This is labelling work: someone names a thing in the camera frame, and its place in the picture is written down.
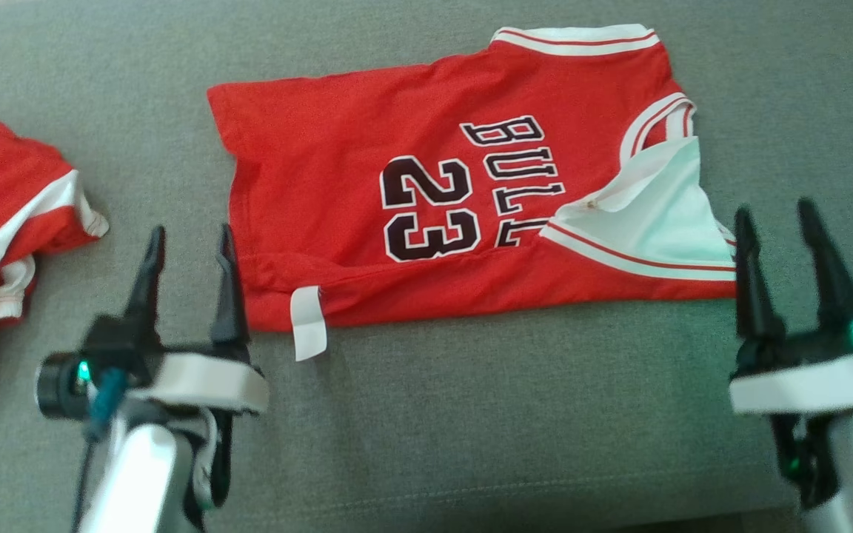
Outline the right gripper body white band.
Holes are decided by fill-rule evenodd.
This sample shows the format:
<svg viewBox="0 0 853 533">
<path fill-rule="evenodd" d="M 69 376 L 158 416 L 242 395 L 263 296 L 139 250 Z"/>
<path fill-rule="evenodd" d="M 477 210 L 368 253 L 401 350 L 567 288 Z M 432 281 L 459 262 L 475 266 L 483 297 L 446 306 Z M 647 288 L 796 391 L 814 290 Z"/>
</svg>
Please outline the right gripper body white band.
<svg viewBox="0 0 853 533">
<path fill-rule="evenodd" d="M 775 360 L 730 381 L 735 414 L 833 414 L 853 409 L 853 341 L 847 331 L 796 334 Z"/>
</svg>

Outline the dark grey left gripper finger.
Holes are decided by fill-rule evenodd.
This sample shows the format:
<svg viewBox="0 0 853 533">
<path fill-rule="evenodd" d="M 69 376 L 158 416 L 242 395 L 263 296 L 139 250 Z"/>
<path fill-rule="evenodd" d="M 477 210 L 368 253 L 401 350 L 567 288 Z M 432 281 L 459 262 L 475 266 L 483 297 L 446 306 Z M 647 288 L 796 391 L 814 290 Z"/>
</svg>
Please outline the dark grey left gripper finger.
<svg viewBox="0 0 853 533">
<path fill-rule="evenodd" d="M 166 230 L 153 227 L 144 258 L 138 266 L 135 282 L 123 315 L 138 325 L 155 330 L 160 276 L 165 266 Z"/>
<path fill-rule="evenodd" d="M 250 325 L 233 232 L 228 225 L 222 226 L 216 259 L 220 283 L 215 317 L 210 327 L 213 354 L 227 360 L 250 363 Z"/>
</svg>

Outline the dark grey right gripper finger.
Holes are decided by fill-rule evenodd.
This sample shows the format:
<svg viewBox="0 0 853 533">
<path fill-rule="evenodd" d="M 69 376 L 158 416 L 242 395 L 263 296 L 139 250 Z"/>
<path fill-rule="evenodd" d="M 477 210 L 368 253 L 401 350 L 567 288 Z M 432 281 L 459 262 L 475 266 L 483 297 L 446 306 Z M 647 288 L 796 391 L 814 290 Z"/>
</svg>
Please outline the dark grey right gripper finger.
<svg viewBox="0 0 853 533">
<path fill-rule="evenodd" d="M 760 240 L 747 207 L 735 213 L 737 334 L 742 338 L 784 338 L 786 327 L 775 313 L 760 263 Z"/>
<path fill-rule="evenodd" d="M 850 330 L 853 324 L 853 277 L 827 232 L 816 203 L 809 197 L 800 198 L 798 216 L 803 242 L 809 247 L 814 261 L 820 328 Z"/>
</svg>

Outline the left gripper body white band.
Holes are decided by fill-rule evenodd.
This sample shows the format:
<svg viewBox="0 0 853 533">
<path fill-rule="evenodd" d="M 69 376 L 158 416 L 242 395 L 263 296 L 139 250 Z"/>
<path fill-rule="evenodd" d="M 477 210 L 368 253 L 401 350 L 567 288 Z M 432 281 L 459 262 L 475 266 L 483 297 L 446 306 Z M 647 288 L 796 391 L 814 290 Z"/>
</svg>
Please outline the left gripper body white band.
<svg viewBox="0 0 853 533">
<path fill-rule="evenodd" d="M 168 406 L 264 414 L 270 386 L 246 361 L 200 348 L 169 347 L 152 321 L 99 316 L 82 342 L 82 360 L 99 394 Z"/>
</svg>

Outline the large grey sofa seat cushion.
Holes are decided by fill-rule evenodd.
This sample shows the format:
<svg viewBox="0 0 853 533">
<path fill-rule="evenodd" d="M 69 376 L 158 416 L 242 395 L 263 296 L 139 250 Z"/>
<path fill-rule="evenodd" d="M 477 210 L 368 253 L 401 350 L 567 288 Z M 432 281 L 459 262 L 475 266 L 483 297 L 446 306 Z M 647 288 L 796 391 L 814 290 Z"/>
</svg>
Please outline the large grey sofa seat cushion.
<svg viewBox="0 0 853 533">
<path fill-rule="evenodd" d="M 725 224 L 749 204 L 773 301 L 816 320 L 796 202 L 853 273 L 853 0 L 35 0 L 0 4 L 0 121 L 61 149 L 110 220 L 39 261 L 0 328 L 0 533 L 68 533 L 82 443 L 34 374 L 122 310 L 168 230 L 160 332 L 209 336 L 234 161 L 206 90 L 430 63 L 501 27 L 654 28 L 698 106 L 701 176 Z M 270 408 L 242 418 L 211 533 L 791 530 L 767 421 L 732 414 L 731 301 L 582 304 L 342 329 L 297 362 L 254 337 Z"/>
</svg>

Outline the red Bulls 23 jersey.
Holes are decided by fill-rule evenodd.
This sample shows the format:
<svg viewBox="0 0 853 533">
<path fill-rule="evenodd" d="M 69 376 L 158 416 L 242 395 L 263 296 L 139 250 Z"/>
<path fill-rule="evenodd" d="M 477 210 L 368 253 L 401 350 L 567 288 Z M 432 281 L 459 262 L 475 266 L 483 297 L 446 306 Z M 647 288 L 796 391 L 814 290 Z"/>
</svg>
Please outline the red Bulls 23 jersey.
<svg viewBox="0 0 853 533">
<path fill-rule="evenodd" d="M 735 292 L 653 28 L 502 27 L 430 64 L 207 97 L 251 327 L 297 361 L 335 328 Z"/>
</svg>

